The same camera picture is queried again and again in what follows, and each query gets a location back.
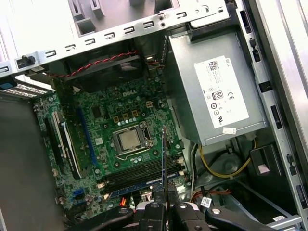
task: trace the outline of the metal screw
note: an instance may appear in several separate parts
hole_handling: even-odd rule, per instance
[[[221,213],[221,211],[219,210],[219,209],[217,209],[217,208],[213,208],[212,209],[212,213],[214,213],[214,214],[220,214]]]
[[[180,204],[180,208],[186,208],[186,207],[187,207],[186,204],[184,204],[184,203],[181,203],[181,204]]]
[[[197,225],[197,226],[194,227],[194,229],[195,229],[195,230],[198,230],[198,231],[201,231],[201,230],[202,230],[202,227],[199,226],[199,225]]]
[[[119,213],[121,213],[121,214],[128,213],[128,209],[127,209],[127,208],[121,208],[121,209],[119,210]]]
[[[152,208],[158,208],[158,207],[159,207],[159,204],[158,204],[158,203],[151,203],[151,207],[152,207]]]

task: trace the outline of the red and black wire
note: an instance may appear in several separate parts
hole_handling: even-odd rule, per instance
[[[112,61],[112,60],[114,60],[116,58],[120,58],[120,57],[123,57],[123,56],[129,56],[129,55],[133,55],[133,54],[137,54],[137,51],[130,51],[130,52],[126,52],[126,53],[121,53],[121,54],[114,55],[114,56],[112,56],[110,58],[97,60],[97,61],[95,61],[93,63],[90,63],[90,64],[87,64],[85,66],[82,66],[78,70],[74,71],[71,74],[67,74],[67,75],[53,74],[53,73],[49,73],[49,72],[47,74],[49,76],[51,76],[51,77],[58,77],[58,78],[66,78],[66,77],[70,77],[70,76],[75,76],[76,74],[79,74],[80,72],[82,72],[84,70],[87,70],[91,66],[94,66],[94,65],[97,65],[97,64],[100,64],[100,63],[105,63],[105,62],[108,62],[108,61]]]

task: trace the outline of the white label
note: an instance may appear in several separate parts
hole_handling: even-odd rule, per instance
[[[101,145],[101,144],[103,144],[103,139],[97,138],[97,139],[95,139],[95,143],[96,143],[96,145]]]
[[[194,65],[214,128],[249,118],[231,60],[220,56]]]
[[[268,169],[268,167],[266,167],[266,165],[259,165],[258,169],[260,171],[261,174],[269,172],[270,170]]]
[[[203,197],[200,205],[202,205],[205,208],[210,208],[211,207],[211,203],[212,203],[212,199],[211,198]]]
[[[278,216],[278,217],[273,218],[274,221],[279,221],[279,220],[283,220],[283,219],[285,219],[284,216]]]
[[[230,135],[236,135],[236,128],[222,128],[222,134],[230,134]]]
[[[34,71],[34,72],[39,72],[39,71],[43,71],[45,69],[41,66],[37,66],[37,67],[33,67],[31,70]]]

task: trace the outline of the blue pcie slot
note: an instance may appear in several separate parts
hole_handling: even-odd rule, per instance
[[[172,178],[175,178],[175,177],[178,177],[178,176],[180,176],[180,174],[178,172],[175,172],[173,174],[168,175],[167,179],[169,180],[169,179],[172,179]],[[112,193],[110,193],[109,198],[114,198],[114,197],[117,197],[117,196],[122,196],[122,195],[125,195],[127,193],[131,193],[131,192],[134,192],[136,190],[139,190],[139,189],[144,189],[144,188],[150,187],[151,185],[160,183],[161,181],[162,181],[162,178],[158,178],[156,180],[151,180],[151,181],[148,181],[148,182],[143,182],[143,183],[140,183],[140,184],[136,184],[136,185],[124,188],[124,189],[113,191]]]
[[[78,113],[79,118],[81,120],[83,132],[85,133],[85,136],[86,136],[86,140],[87,140],[87,144],[89,146],[89,151],[90,151],[92,163],[95,166],[97,166],[98,163],[97,163],[96,156],[95,156],[95,153],[94,153],[94,148],[93,148],[93,145],[92,145],[92,142],[91,142],[90,134],[89,134],[89,131],[88,131],[88,128],[87,128],[87,123],[86,123],[86,120],[85,120],[83,113],[82,113],[82,109],[77,108],[77,113]]]

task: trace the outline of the yellow wire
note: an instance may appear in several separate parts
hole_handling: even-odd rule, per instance
[[[232,178],[232,177],[236,176],[237,174],[239,174],[240,172],[242,172],[242,171],[244,170],[244,168],[246,168],[246,166],[247,166],[247,165],[250,163],[250,161],[251,161],[251,158],[248,158],[247,161],[243,164],[243,166],[240,167],[239,170],[237,170],[237,171],[235,171],[235,172],[233,172],[233,173],[231,173],[231,174],[228,174],[228,175],[223,175],[223,174],[219,174],[219,173],[217,173],[217,172],[211,170],[211,168],[207,165],[207,163],[206,163],[206,161],[205,161],[205,159],[204,159],[204,156],[203,156],[203,148],[202,148],[202,146],[200,146],[200,145],[199,145],[199,153],[200,153],[200,157],[201,157],[201,159],[202,159],[202,162],[204,163],[204,166],[207,168],[207,170],[208,170],[211,174],[213,174],[214,176],[220,177],[220,178]]]

